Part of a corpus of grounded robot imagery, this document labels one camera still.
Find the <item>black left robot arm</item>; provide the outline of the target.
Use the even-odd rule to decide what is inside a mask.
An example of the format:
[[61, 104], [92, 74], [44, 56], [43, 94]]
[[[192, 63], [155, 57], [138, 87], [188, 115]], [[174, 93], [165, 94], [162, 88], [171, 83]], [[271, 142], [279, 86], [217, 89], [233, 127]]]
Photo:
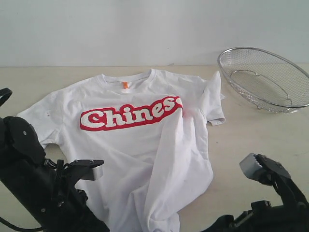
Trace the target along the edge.
[[39, 223], [42, 232], [106, 232], [108, 226], [87, 207], [79, 180], [102, 176], [104, 161], [65, 163], [46, 158], [31, 124], [17, 116], [0, 120], [0, 180]]

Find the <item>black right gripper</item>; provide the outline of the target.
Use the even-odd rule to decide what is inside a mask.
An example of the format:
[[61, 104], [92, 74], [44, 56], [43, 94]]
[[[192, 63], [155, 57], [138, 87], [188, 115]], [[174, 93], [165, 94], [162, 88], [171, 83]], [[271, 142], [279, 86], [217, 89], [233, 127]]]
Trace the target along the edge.
[[287, 171], [270, 171], [270, 184], [281, 197], [282, 205], [269, 201], [251, 203], [251, 209], [237, 218], [219, 217], [209, 232], [307, 232], [309, 230], [309, 202]]

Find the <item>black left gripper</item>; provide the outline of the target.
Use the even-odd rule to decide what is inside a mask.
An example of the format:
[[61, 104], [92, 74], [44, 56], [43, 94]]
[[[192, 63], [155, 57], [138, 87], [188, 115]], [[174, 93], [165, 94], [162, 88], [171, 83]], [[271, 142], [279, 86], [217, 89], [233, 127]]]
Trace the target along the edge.
[[81, 189], [71, 189], [54, 202], [45, 230], [47, 232], [108, 232], [108, 226], [87, 207], [88, 197]]

